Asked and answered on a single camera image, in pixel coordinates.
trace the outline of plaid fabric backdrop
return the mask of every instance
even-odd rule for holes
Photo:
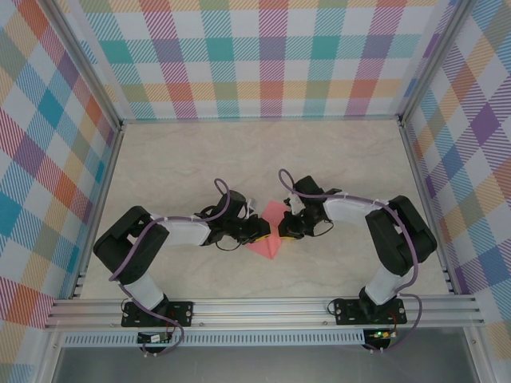
[[[60,3],[120,113],[153,120],[394,115],[455,1]]]
[[[415,85],[417,84],[418,79],[421,78],[422,74],[424,73],[424,69],[426,69],[428,63],[430,62],[430,57],[432,52],[434,51],[434,48],[437,46],[437,43],[441,35],[446,30],[446,27],[449,25],[449,21],[453,16],[454,10],[456,9],[456,5],[459,3],[459,1],[460,0],[449,1],[449,5],[444,11],[442,18],[440,19],[440,22],[437,25],[437,29],[434,31],[433,37],[431,38],[430,43],[428,44],[426,50],[424,51],[424,54],[422,55],[418,67],[415,70],[414,77],[408,84],[408,88],[406,88],[405,95],[401,99],[401,103],[399,104],[397,114],[402,114],[406,104],[408,103],[408,100],[410,99],[410,95],[415,90]]]
[[[0,0],[0,381],[23,382],[114,131],[35,0]]]
[[[456,277],[511,376],[511,0],[480,0],[408,127]]]

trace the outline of gray floor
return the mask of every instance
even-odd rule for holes
[[[422,208],[395,121],[281,121],[129,125],[99,235],[131,206],[159,215],[191,215],[220,198],[213,179],[259,201],[287,198],[277,171],[311,175],[325,190],[391,199]],[[226,242],[229,247],[234,243]],[[150,267],[174,298],[356,295],[379,262],[366,228],[336,224],[328,235],[284,243],[274,260],[247,249],[162,248]],[[123,298],[109,271],[91,258],[83,298]],[[446,294],[436,255],[409,291]]]
[[[361,346],[180,347],[163,357],[138,349],[64,349],[54,383],[475,383],[462,329],[418,330],[401,349]]]

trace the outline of metal extrusion bar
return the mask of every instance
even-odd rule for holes
[[[62,347],[138,347],[136,330],[132,331],[72,331],[65,333]],[[167,347],[176,343],[172,337],[167,344],[151,344]],[[326,330],[246,330],[246,331],[197,331],[184,333],[183,347],[222,346],[269,346],[269,345],[363,345],[364,331],[357,329]]]
[[[414,113],[415,109],[420,105],[422,98],[426,94],[427,89],[430,87],[434,75],[437,73],[440,66],[443,64],[453,46],[456,36],[465,24],[466,19],[469,17],[472,9],[477,4],[477,0],[460,0],[453,16],[449,20],[446,30],[440,37],[434,51],[431,54],[427,67],[424,73],[419,78],[418,83],[415,85],[414,91],[410,95],[410,99],[406,104],[402,113],[402,120],[406,123]]]
[[[65,20],[65,16],[60,7],[55,4],[54,0],[39,0],[38,3],[46,14],[46,17],[50,20],[50,24],[57,32],[58,37],[62,40],[65,50],[73,59],[78,71],[84,77],[85,83],[90,87],[92,94],[101,106],[101,109],[103,109],[110,123],[115,126],[117,130],[121,130],[121,117],[113,107],[112,101],[105,91],[105,87],[97,78],[92,64]]]
[[[79,259],[79,266],[74,271],[75,275],[72,277],[72,280],[74,282],[69,284],[69,289],[68,291],[66,291],[67,297],[73,297],[75,295],[75,289],[77,288],[78,285],[78,279],[81,277],[81,275],[85,275],[84,273],[87,270],[87,266],[89,265],[90,256],[93,252],[94,241],[96,240],[97,230],[99,229],[101,216],[103,215],[103,209],[105,208],[106,197],[109,193],[110,184],[112,182],[113,171],[117,163],[119,152],[121,151],[121,144],[123,138],[124,132],[115,133],[115,137],[113,138],[112,153],[110,155],[110,160],[105,171],[105,178],[103,179],[101,190],[99,192],[99,196],[97,197],[97,202],[96,205],[94,206],[93,213],[91,215],[92,221],[90,223],[89,232],[87,233],[85,245]]]
[[[396,120],[397,117],[395,115],[390,114],[374,114],[369,116],[326,116],[326,117],[240,117],[240,118],[201,118],[200,122],[261,122],[261,121],[338,121],[338,120],[348,120],[348,121],[357,121],[357,120]],[[196,123],[197,120],[187,119],[187,120],[176,120],[172,118],[160,118],[158,120],[131,120],[126,119],[123,121],[124,125],[130,124],[186,124],[186,123]]]
[[[433,213],[434,210],[431,206],[431,200],[430,200],[429,194],[427,192],[427,187],[426,187],[425,181],[421,177],[421,173],[418,168],[417,157],[415,156],[413,146],[410,141],[410,137],[408,136],[408,132],[406,131],[406,128],[402,124],[399,124],[399,133],[401,134],[403,146],[405,147],[406,156],[408,157],[408,162],[410,162],[410,168],[412,171],[412,175],[414,176],[415,185],[417,186],[418,194],[421,198],[422,207],[424,208],[424,214],[426,214],[426,219],[428,221],[429,227],[438,242],[438,248],[437,248],[438,258],[440,260],[442,267],[445,267],[447,269],[447,273],[449,274],[449,277],[450,277],[451,287],[453,288],[454,292],[460,294],[461,287],[460,287],[457,279],[452,278],[455,275],[454,266],[453,266],[452,262],[450,261],[449,257],[447,256],[446,245],[444,244],[444,241],[442,240],[442,238],[443,238],[442,233],[439,230],[437,220],[434,218],[434,213]]]
[[[191,330],[317,330],[371,329],[376,325],[337,326],[327,313],[333,298],[242,298],[194,299]],[[431,295],[421,297],[424,305],[419,326],[482,326],[484,319],[471,295]],[[418,303],[403,299],[411,327],[418,315]],[[49,331],[126,331],[121,327],[122,299],[55,301],[46,323]],[[158,330],[156,328],[138,329]]]

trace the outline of aluminum rail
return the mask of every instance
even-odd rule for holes
[[[334,298],[229,298],[194,301],[194,330],[315,330],[326,328],[370,329],[376,325],[337,326],[327,313]],[[472,295],[422,296],[424,311],[419,327],[483,326],[484,319]],[[418,315],[418,304],[404,298],[409,328]],[[113,331],[121,327],[122,299],[57,300],[46,323],[48,331]],[[138,330],[157,330],[140,328]]]

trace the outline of wire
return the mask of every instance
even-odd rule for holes
[[[215,214],[215,215],[213,215],[211,217],[208,217],[208,218],[182,217],[182,216],[176,215],[176,216],[160,217],[160,218],[154,219],[153,221],[151,221],[149,223],[149,225],[144,227],[144,230],[138,236],[137,241],[133,244],[133,246],[130,249],[128,255],[126,255],[125,260],[121,263],[121,265],[117,268],[117,270],[115,270],[113,272],[113,274],[109,278],[109,281],[112,282],[112,281],[117,280],[117,277],[125,269],[125,267],[128,265],[129,261],[131,260],[131,258],[135,254],[135,251],[137,251],[137,248],[140,246],[140,244],[142,242],[142,239],[145,237],[145,235],[147,234],[149,229],[151,229],[151,227],[153,227],[157,223],[162,222],[162,221],[210,222],[210,221],[213,221],[214,219],[217,219],[223,213],[225,213],[226,210],[229,207],[229,204],[231,203],[231,191],[229,190],[229,186],[225,183],[224,180],[222,180],[220,178],[215,178],[214,182],[215,182],[216,188],[218,189],[218,191],[220,193],[222,193],[222,195],[223,194],[227,194],[227,200],[225,201],[225,205],[224,205],[224,207],[222,208],[222,210],[218,214]],[[225,187],[225,191],[226,191],[225,193],[222,192],[222,190],[220,189],[220,186],[218,186],[218,183],[222,184]]]
[[[387,211],[392,216],[392,218],[394,218],[394,221],[398,224],[399,228],[401,229],[401,232],[402,232],[403,236],[405,237],[406,244],[410,248],[410,253],[412,255],[412,260],[414,262],[414,274],[412,276],[412,279],[409,282],[403,283],[400,287],[398,287],[395,290],[395,293],[397,294],[399,291],[401,291],[403,289],[406,289],[407,287],[412,286],[415,283],[415,281],[417,281],[417,277],[418,277],[418,258],[417,258],[417,252],[415,251],[414,243],[412,242],[412,238],[410,237],[410,233],[408,232],[408,230],[405,227],[405,224],[401,221],[401,219],[399,218],[399,215],[395,211],[393,211],[390,207],[388,207],[387,205],[385,205],[384,203],[382,203],[380,201],[372,200],[372,199],[368,199],[368,198],[363,198],[363,197],[357,197],[355,195],[345,195],[345,194],[343,194],[343,195],[328,195],[328,194],[312,195],[312,194],[300,193],[299,191],[296,191],[293,187],[289,186],[286,183],[286,181],[284,181],[284,179],[282,177],[283,173],[285,173],[286,176],[289,178],[289,180],[291,181],[291,184],[293,184],[293,185],[295,184],[295,181],[293,180],[293,176],[291,175],[291,173],[288,172],[284,168],[279,170],[279,180],[280,180],[280,182],[282,183],[282,185],[288,191],[290,191],[292,194],[295,194],[297,196],[300,196],[300,197],[303,197],[303,198],[317,198],[317,199],[324,199],[324,198],[328,198],[328,199],[350,199],[352,201],[362,202],[362,203],[366,203],[366,204],[369,204],[369,205],[373,205],[373,204],[374,205],[378,205],[378,206],[382,207],[383,209],[385,209],[385,211]],[[417,295],[415,295],[415,294],[400,294],[400,295],[403,296],[403,297],[411,297],[411,298],[417,299],[417,302],[418,302],[417,319],[415,320],[415,323],[412,326],[412,328],[410,329],[410,331],[408,332],[408,334],[400,342],[398,342],[398,343],[388,347],[387,350],[396,349],[398,347],[401,347],[403,342],[405,342],[406,339],[408,339],[410,337],[410,335],[417,329],[418,323],[420,322],[421,317],[422,317],[422,301],[421,301],[421,299]],[[367,347],[369,347],[370,349],[376,349],[372,345],[367,345]]]
[[[400,295],[402,297],[408,297],[408,298],[415,298],[415,299],[417,299],[417,303],[418,303],[417,319],[415,319],[414,325],[412,326],[410,331],[408,331],[408,333],[405,335],[405,337],[401,341],[391,345],[390,347],[387,347],[387,349],[386,349],[387,352],[390,351],[390,350],[393,350],[393,349],[398,349],[408,339],[410,339],[410,335],[417,329],[418,323],[421,321],[421,317],[422,317],[422,300],[417,295],[415,295],[415,294],[408,293],[408,294],[400,294]]]
[[[220,245],[218,244],[218,242],[215,242],[215,246],[219,249],[219,250],[222,250],[222,251],[234,251],[238,248],[240,248],[241,246],[241,243],[238,243],[238,246],[234,247],[233,249],[224,249],[223,247],[220,247]]]
[[[179,339],[177,340],[176,344],[174,345],[171,345],[169,347],[167,347],[166,349],[164,349],[163,351],[161,351],[159,354],[157,354],[158,356],[160,355],[165,355],[166,353],[170,353],[173,349],[175,349],[183,340],[184,340],[184,329],[183,329],[183,326],[179,323],[179,322],[176,322],[170,318],[167,318],[167,317],[164,317],[163,315],[159,315],[157,313],[153,313],[151,310],[145,308],[145,306],[143,306],[140,302],[138,302],[132,295],[131,293],[126,290],[126,288],[124,287],[124,285],[120,284],[119,283],[119,287],[121,288],[121,290],[123,290],[125,292],[126,295],[128,295],[128,297],[131,298],[132,302],[135,303],[135,305],[137,305],[137,307],[139,309],[141,309],[142,311],[144,311],[146,314],[149,314],[149,315],[152,315],[154,318],[158,318],[158,319],[161,319],[162,321],[166,321],[167,323],[170,323],[171,325],[174,325],[176,327],[179,328],[181,334],[180,334],[180,337]],[[144,352],[147,352],[147,350],[145,349],[145,344],[142,345],[142,349],[144,350]]]
[[[129,298],[124,298],[121,302],[121,311],[124,313],[125,312],[125,302],[128,300]]]
[[[335,302],[335,299],[332,299],[332,300],[330,301],[330,303],[328,303],[328,304],[327,304],[327,311],[328,311],[328,313],[329,313],[330,315],[335,316],[335,313],[333,313],[333,312],[330,310],[330,305],[331,305],[333,302]]]
[[[329,223],[331,226],[328,227],[323,233],[314,235],[314,238],[320,237],[321,235],[325,235],[328,231],[332,230],[334,228],[334,223],[332,221],[324,220],[324,223]]]
[[[213,215],[211,217],[208,217],[208,218],[182,217],[182,216],[176,215],[176,216],[160,217],[160,218],[154,219],[153,221],[151,221],[149,223],[149,225],[144,227],[144,230],[142,230],[142,232],[138,236],[137,241],[135,241],[135,243],[133,244],[132,248],[129,250],[128,255],[126,255],[125,260],[121,263],[121,265],[117,268],[117,270],[115,270],[113,272],[113,274],[109,278],[109,281],[110,282],[117,281],[117,277],[119,276],[119,274],[128,265],[129,261],[131,260],[131,258],[135,254],[135,251],[137,251],[137,248],[140,246],[142,239],[145,237],[145,235],[148,233],[148,231],[151,229],[151,227],[153,227],[157,223],[163,222],[163,221],[210,222],[210,221],[213,221],[214,219],[219,218],[223,213],[225,213],[227,211],[228,207],[229,207],[229,204],[231,203],[231,191],[229,190],[229,186],[225,183],[225,181],[220,179],[220,178],[215,178],[214,184],[215,184],[216,189],[222,195],[224,195],[224,194],[227,195],[227,199],[225,201],[225,205],[222,208],[222,210],[220,210],[220,212],[218,214],[215,214],[215,215]],[[219,184],[222,184],[224,186],[225,192],[222,191],[222,189],[220,188]],[[184,340],[184,329],[183,329],[183,326],[181,324],[179,324],[179,322],[176,322],[176,321],[174,321],[174,320],[172,320],[170,318],[164,317],[163,315],[159,315],[157,313],[153,313],[151,310],[145,308],[140,302],[138,302],[129,293],[129,291],[126,290],[126,288],[120,282],[119,282],[119,287],[121,288],[121,290],[123,290],[125,292],[126,295],[128,295],[129,298],[132,299],[132,302],[135,303],[135,305],[137,305],[137,307],[139,309],[141,309],[142,311],[144,311],[146,314],[152,315],[155,318],[161,319],[162,321],[166,321],[167,323],[170,323],[171,325],[174,325],[174,326],[179,328],[179,330],[180,330],[180,337],[177,340],[176,344],[167,347],[166,349],[161,351],[158,355],[164,355],[166,353],[169,353],[170,351],[175,349]]]
[[[406,289],[407,287],[410,287],[410,286],[412,286],[415,283],[415,281],[417,280],[417,277],[418,277],[418,258],[417,258],[417,252],[415,251],[414,243],[412,242],[412,238],[410,237],[410,233],[406,229],[405,224],[399,218],[399,215],[394,210],[392,210],[390,207],[388,207],[387,205],[385,205],[384,203],[382,203],[382,202],[380,202],[378,200],[373,200],[373,199],[368,199],[368,198],[363,198],[363,197],[357,197],[355,195],[347,195],[347,194],[342,194],[342,195],[336,195],[336,194],[333,194],[333,195],[332,194],[314,194],[314,195],[312,195],[312,194],[300,193],[299,191],[296,191],[293,187],[289,186],[286,183],[286,181],[284,181],[284,179],[282,177],[283,173],[286,174],[286,176],[289,178],[289,180],[291,181],[291,184],[293,184],[293,185],[295,184],[295,181],[293,180],[293,176],[291,175],[291,173],[288,172],[284,168],[279,170],[279,180],[280,180],[280,182],[282,183],[282,185],[288,191],[290,191],[292,194],[295,194],[297,196],[300,196],[300,197],[303,197],[303,198],[316,198],[316,199],[325,199],[325,198],[327,198],[327,199],[350,199],[352,201],[362,202],[362,203],[365,203],[365,204],[368,204],[368,205],[378,205],[378,206],[382,207],[383,209],[385,209],[385,211],[387,211],[392,216],[392,218],[394,218],[394,221],[398,224],[399,228],[401,229],[401,232],[402,232],[403,236],[405,237],[406,244],[410,248],[410,253],[412,255],[412,260],[413,260],[413,263],[414,263],[414,274],[412,276],[412,279],[409,282],[403,283],[400,287],[398,287],[395,290],[395,293],[398,293],[399,291],[401,291],[403,289]]]
[[[398,328],[398,319],[396,318],[395,314],[392,311],[389,311],[389,315],[394,319],[394,328],[390,332],[392,334],[395,333],[396,329]]]

